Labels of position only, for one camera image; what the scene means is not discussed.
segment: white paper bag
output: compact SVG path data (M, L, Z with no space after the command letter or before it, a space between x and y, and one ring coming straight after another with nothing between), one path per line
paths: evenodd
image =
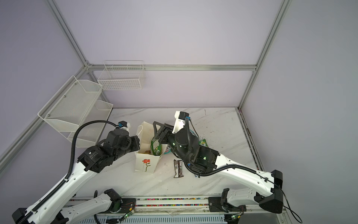
M144 154L145 151L150 151L151 141L154 138L153 125L145 121L138 127L137 136L139 138L140 149L136 153L135 171L154 173L167 144L161 144L162 152L160 156Z

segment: metal rail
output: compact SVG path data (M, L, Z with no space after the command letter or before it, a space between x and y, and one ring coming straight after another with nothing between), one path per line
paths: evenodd
M240 104L238 106L239 109L242 109L242 107L244 106L245 104L245 101L248 97L248 94L250 93L252 87L253 87L253 84L257 78L257 75L259 74L260 72L260 69L262 67L262 64L267 56L267 53L268 51L270 50L270 47L274 41L274 38L277 34L277 31L279 29L279 26L282 22L282 19L284 18L286 12L287 12L287 9L289 8L290 4L291 4L291 1L292 0L283 0L282 3L281 3L281 7L279 9L279 12L277 13L276 15L276 18L275 18L275 21L271 27L271 30L270 30L270 33L266 39L266 42L262 48L262 51L261 51L261 54L258 58L258 61L257 61L257 64L256 64L256 70L252 72L252 75L251 75L251 78L247 84L247 87L246 87L246 90L244 92L244 95L242 95L242 98L241 98L241 101L240 101Z
M104 65L89 65L91 71L104 70ZM256 65L144 65L146 71L255 71Z
M86 72L86 68L81 68L76 74L75 77L79 79L82 74ZM62 97L64 92L72 85L75 79L68 80L55 95L50 99L50 101L44 106L41 110L42 114L46 114L53 105ZM5 152L0 156L0 177L4 173L6 167L11 163L11 161L16 157L22 147L27 143L31 136L36 132L36 130L41 126L43 120L36 116L36 118L27 126L27 128L20 134L20 136L5 150Z
M89 63L86 60L81 48L79 47L79 44L77 43L76 39L74 38L74 35L71 32L71 29L69 28L68 24L66 23L64 16L62 15L57 3L54 0L45 0L48 8L50 9L53 17L57 21L59 27L61 28L63 34L66 36L66 39L70 43L72 49L76 53L77 57L82 62L83 66L87 66Z

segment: red flower print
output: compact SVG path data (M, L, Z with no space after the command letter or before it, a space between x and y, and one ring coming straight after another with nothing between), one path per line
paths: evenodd
M148 169L148 167L150 166L150 165L148 165L148 164L150 164L150 159L145 159L145 160L143 160L142 161L147 167L145 168L145 172L147 172L147 169Z

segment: white mesh shelf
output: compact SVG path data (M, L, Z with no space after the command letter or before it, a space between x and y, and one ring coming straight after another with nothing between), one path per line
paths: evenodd
M138 90L145 81L143 61L104 61L98 78L103 90Z
M102 85L75 79L61 99L43 117L38 116L58 132L75 132L85 121L102 92Z
M93 120L107 120L112 111L112 107L113 104L97 100L84 123ZM77 136L76 146L79 148L94 146L98 141L104 126L105 123L94 123L84 127ZM67 137L70 142L72 142L74 133L75 132L71 132Z

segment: lavender wall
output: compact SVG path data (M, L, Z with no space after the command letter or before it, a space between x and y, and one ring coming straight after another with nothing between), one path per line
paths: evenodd
M148 65L256 64L281 2L57 0L89 62Z
M0 154L82 66L43 0L0 2ZM65 173L71 144L43 124L0 178L1 223Z
M243 107L304 223L357 223L357 12L357 1L292 1Z

